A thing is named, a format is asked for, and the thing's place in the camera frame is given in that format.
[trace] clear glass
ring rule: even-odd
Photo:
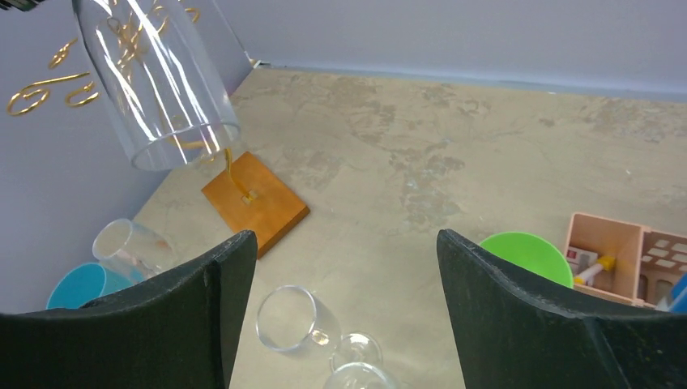
[[[327,379],[324,389],[410,389],[379,366],[364,362],[339,367]]]
[[[177,0],[72,0],[72,6],[134,167],[162,170],[211,159],[238,140],[220,75],[193,16]]]
[[[382,364],[382,350],[372,336],[342,336],[334,314],[302,286],[281,286],[265,297],[255,329],[270,350],[298,358],[330,357],[332,370],[352,361]]]
[[[93,256],[110,270],[134,282],[146,280],[176,264],[172,247],[155,231],[127,219],[105,226],[93,241]]]

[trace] gold wire sculpture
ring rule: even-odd
[[[117,0],[113,0],[113,5],[117,5]],[[153,6],[151,11],[148,14],[154,13],[155,15],[160,15],[161,11],[164,8],[158,4],[157,0],[153,2]],[[198,19],[200,18],[200,10],[198,8],[186,8],[186,13],[191,15],[191,21],[193,23],[198,22]],[[131,66],[129,65],[131,60],[134,58],[136,53],[145,53],[147,51],[146,49],[140,49],[139,48],[139,38],[140,38],[140,32],[143,30],[143,26],[138,26],[137,28],[134,27],[134,21],[133,21],[133,12],[129,13],[129,19],[126,21],[126,24],[123,24],[120,26],[121,29],[121,35],[118,36],[124,36],[124,39],[127,41],[130,41],[133,44],[133,50],[129,50],[128,48],[130,47],[127,45],[127,49],[124,50],[124,53],[122,54],[122,57],[120,60],[117,62],[117,65],[120,67],[120,71],[123,71],[122,74],[127,76],[127,79],[130,81],[131,77]],[[157,29],[157,32],[161,35],[164,33],[164,30],[167,28],[168,24],[168,16],[165,16],[162,24],[160,27]],[[109,24],[110,22],[108,21],[108,26],[110,29],[113,28]],[[52,70],[58,67],[58,65],[66,60],[66,58],[69,56],[70,48],[71,46],[76,43],[79,40],[79,38],[74,38],[71,41],[67,42],[63,47],[61,47],[55,55],[53,55],[53,58],[48,62],[48,69]],[[123,41],[120,40],[120,47],[124,45]],[[57,77],[54,79],[44,79],[42,81],[36,81],[35,83],[30,83],[29,85],[21,88],[17,93],[15,93],[11,98],[10,101],[7,103],[6,106],[6,111],[10,116],[22,116],[25,115],[29,112],[32,112],[34,109],[40,107],[43,105],[49,98],[50,98],[50,88],[47,88],[49,85],[53,85],[56,83],[65,83],[67,81],[71,81],[74,79],[82,79],[83,77],[86,77],[90,75],[90,71],[84,71],[83,73],[77,73],[73,75],[66,75],[63,77]],[[89,104],[93,102],[95,99],[97,99],[100,96],[99,92],[92,93],[90,96],[84,98],[83,100],[76,101],[74,102],[72,99],[74,99],[78,94],[80,93],[89,93],[93,90],[93,88],[96,86],[94,81],[90,81],[86,85],[82,86],[81,88],[77,88],[72,92],[69,92],[66,94],[64,101],[65,104],[70,107],[70,108],[78,108],[82,107],[86,104]],[[28,107],[24,109],[16,109],[15,104],[23,99],[24,101],[29,102],[31,99],[35,98],[36,96],[38,97],[38,100],[35,100],[32,102]]]
[[[111,2],[114,6],[116,6],[118,0],[111,0]],[[164,7],[158,3],[158,0],[154,0],[150,12],[146,14],[154,14],[163,18],[162,24],[157,28],[157,33],[161,36],[164,34],[169,23],[169,16],[163,16],[163,11]],[[186,8],[185,11],[187,14],[190,14],[190,18],[193,23],[198,22],[198,19],[200,18],[200,10],[198,8]],[[117,70],[124,76],[128,83],[131,83],[134,77],[134,68],[132,67],[132,62],[134,60],[140,62],[141,56],[147,53],[149,49],[148,47],[143,45],[140,40],[143,25],[139,24],[138,27],[135,26],[133,11],[129,13],[127,21],[124,24],[119,19],[114,18],[112,16],[107,18],[106,23],[109,30],[117,37],[117,43],[121,51],[121,56],[119,60],[117,60],[116,64]],[[67,42],[63,47],[61,47],[55,53],[55,55],[53,55],[53,58],[48,62],[48,69],[52,70],[56,68],[60,63],[62,63],[69,56],[71,46],[75,44],[78,41],[78,39],[79,38],[74,38],[73,40]],[[85,71],[83,73],[77,73],[74,75],[67,75],[63,77],[57,77],[54,79],[45,79],[42,81],[37,81],[35,83],[30,83],[26,87],[19,90],[19,92],[15,93],[12,96],[12,98],[10,98],[10,101],[7,103],[6,106],[6,111],[8,114],[15,117],[30,113],[34,109],[43,105],[49,99],[50,88],[47,88],[48,85],[64,83],[67,81],[71,81],[73,79],[82,79],[83,77],[86,77],[90,74],[91,72]],[[72,101],[72,99],[80,93],[88,93],[92,91],[95,85],[96,84],[94,81],[90,81],[81,88],[77,88],[74,91],[67,93],[64,98],[65,104],[71,108],[78,108],[93,102],[100,96],[99,92],[92,93],[90,96],[80,101],[74,102]],[[33,97],[38,95],[40,95],[38,100],[31,103],[27,108],[15,110],[15,104],[18,100],[24,99],[25,101],[30,101]],[[158,110],[160,111],[160,113],[162,113],[162,107],[160,105],[160,102],[156,100],[156,103],[158,106]],[[165,120],[162,120],[161,122],[163,123],[163,126],[166,126]],[[172,123],[172,127],[178,126],[181,127],[181,123]],[[168,130],[170,134],[173,134],[175,128],[168,128]],[[170,143],[177,144],[179,145],[179,147],[183,147],[185,149],[200,149],[205,147],[205,144],[201,141],[184,142],[181,141],[176,135],[172,135],[171,137],[166,138],[166,140]],[[245,203],[252,202],[254,199],[257,198],[255,192],[253,190],[247,190],[245,186],[241,184],[241,182],[239,182],[237,179],[235,179],[232,175],[231,165],[233,157],[231,149],[227,148],[224,150],[224,158],[226,160],[226,172],[229,176],[229,180],[243,194]],[[207,156],[201,157],[201,160],[204,162],[212,162],[213,160],[215,160],[215,156],[210,156],[209,158],[207,158]]]

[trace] clear plastic cup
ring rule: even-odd
[[[93,256],[110,270],[141,282],[173,267],[174,250],[155,231],[128,219],[105,226],[93,241]]]

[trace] blue cup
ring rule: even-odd
[[[126,277],[99,263],[85,263],[62,278],[50,294],[45,308],[77,309],[94,298],[129,288],[132,284]]]

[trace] small wooden compartment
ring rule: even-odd
[[[616,258],[612,271],[575,290],[605,300],[654,308],[687,272],[687,237],[601,216],[574,213],[565,248]]]
[[[576,284],[575,290],[606,300],[633,304],[637,299],[644,228],[603,217],[574,213],[565,248],[577,247],[599,256],[616,258],[613,271],[599,273],[593,286]]]
[[[646,231],[638,298],[656,305],[687,272],[687,237]]]

